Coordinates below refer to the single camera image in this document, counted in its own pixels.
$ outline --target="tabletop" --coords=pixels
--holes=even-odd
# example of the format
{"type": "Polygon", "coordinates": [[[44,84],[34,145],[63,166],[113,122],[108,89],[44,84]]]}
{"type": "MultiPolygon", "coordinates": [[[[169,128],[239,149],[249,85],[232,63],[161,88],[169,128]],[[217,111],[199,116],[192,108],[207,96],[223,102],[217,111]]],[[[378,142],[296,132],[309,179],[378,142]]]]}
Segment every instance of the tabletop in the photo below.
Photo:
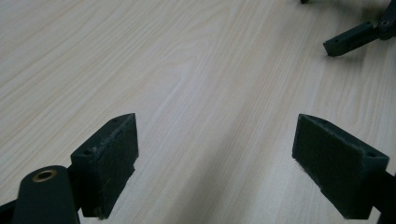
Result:
{"type": "Polygon", "coordinates": [[[376,209],[344,219],[291,149],[308,114],[395,173],[394,40],[336,58],[322,46],[388,3],[1,1],[0,204],[135,113],[135,172],[109,219],[81,223],[376,223],[376,209]]]}

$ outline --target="wood grain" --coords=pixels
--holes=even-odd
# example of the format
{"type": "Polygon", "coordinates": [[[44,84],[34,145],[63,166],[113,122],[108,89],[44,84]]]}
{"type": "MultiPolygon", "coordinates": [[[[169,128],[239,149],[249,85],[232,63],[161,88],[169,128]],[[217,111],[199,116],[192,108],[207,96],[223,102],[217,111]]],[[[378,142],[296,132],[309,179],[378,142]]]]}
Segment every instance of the wood grain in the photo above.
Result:
{"type": "Polygon", "coordinates": [[[395,173],[394,40],[321,46],[388,2],[1,1],[0,204],[135,112],[136,172],[108,220],[82,223],[376,223],[344,220],[291,147],[310,114],[395,173]]]}

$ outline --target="metal ring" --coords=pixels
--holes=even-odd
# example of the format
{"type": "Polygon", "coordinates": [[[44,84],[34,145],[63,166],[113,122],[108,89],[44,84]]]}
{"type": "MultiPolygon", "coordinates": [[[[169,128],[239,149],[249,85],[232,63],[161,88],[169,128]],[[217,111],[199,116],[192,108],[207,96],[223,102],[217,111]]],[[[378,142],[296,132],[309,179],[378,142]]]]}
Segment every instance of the metal ring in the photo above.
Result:
{"type": "Polygon", "coordinates": [[[33,176],[33,181],[36,183],[44,182],[52,179],[58,174],[56,170],[45,170],[33,176]]]}

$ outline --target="light wood surface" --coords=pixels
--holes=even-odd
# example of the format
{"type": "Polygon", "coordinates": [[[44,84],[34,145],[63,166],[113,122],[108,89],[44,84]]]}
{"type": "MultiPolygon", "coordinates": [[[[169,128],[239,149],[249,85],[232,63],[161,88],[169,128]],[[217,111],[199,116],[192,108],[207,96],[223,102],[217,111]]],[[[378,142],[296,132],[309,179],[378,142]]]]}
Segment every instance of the light wood surface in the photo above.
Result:
{"type": "Polygon", "coordinates": [[[291,157],[300,113],[390,156],[396,48],[330,58],[323,41],[389,1],[0,2],[0,204],[105,122],[136,113],[140,157],[108,220],[347,221],[291,157]]]}

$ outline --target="black object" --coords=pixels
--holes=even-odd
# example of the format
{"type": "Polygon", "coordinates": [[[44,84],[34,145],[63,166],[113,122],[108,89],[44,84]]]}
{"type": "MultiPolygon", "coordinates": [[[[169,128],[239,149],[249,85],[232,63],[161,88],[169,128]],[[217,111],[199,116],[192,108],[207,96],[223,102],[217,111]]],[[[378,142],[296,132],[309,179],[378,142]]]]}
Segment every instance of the black object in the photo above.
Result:
{"type": "Polygon", "coordinates": [[[396,177],[389,157],[324,119],[298,118],[292,157],[345,218],[367,219],[373,206],[382,223],[396,223],[396,177]]]}
{"type": "Polygon", "coordinates": [[[374,25],[367,21],[323,43],[329,56],[348,53],[376,39],[388,40],[396,36],[396,0],[391,0],[383,16],[374,25]]]}
{"type": "Polygon", "coordinates": [[[138,157],[134,114],[107,122],[71,155],[69,168],[49,166],[27,175],[16,201],[0,207],[0,223],[79,223],[108,218],[138,157]]]}

